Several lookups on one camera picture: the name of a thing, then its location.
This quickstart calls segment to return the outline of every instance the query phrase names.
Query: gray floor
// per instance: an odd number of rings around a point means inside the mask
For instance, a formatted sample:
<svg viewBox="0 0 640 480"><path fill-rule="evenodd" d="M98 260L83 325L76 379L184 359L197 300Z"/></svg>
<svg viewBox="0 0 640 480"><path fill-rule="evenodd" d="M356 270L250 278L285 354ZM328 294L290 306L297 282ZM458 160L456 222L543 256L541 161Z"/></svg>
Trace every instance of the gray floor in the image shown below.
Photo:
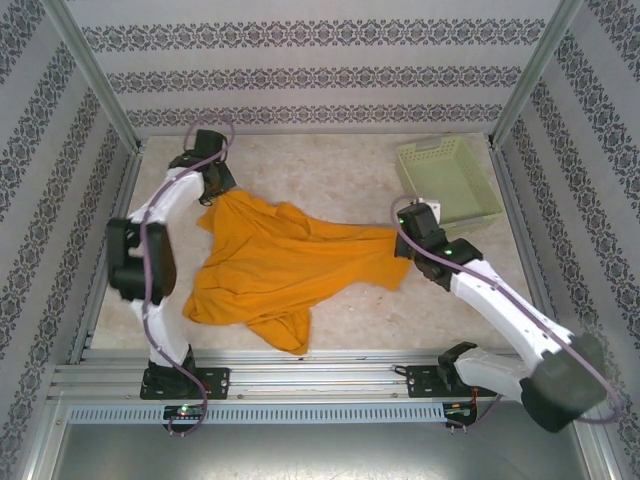
<svg viewBox="0 0 640 480"><path fill-rule="evenodd" d="M571 428L544 432L516 404L467 435L438 424L205 426L172 439L160 426L71 425L59 480L588 478Z"/></svg>

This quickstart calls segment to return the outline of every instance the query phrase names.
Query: light green plastic basket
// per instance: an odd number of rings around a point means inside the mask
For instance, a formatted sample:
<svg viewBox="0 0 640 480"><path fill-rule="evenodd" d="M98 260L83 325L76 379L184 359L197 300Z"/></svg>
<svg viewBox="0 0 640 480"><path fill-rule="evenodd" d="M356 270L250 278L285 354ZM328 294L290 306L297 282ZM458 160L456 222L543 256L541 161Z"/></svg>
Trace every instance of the light green plastic basket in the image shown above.
<svg viewBox="0 0 640 480"><path fill-rule="evenodd" d="M396 171L405 193L440 202L440 225L456 236L503 215L487 176L462 137L436 137L398 147Z"/></svg>

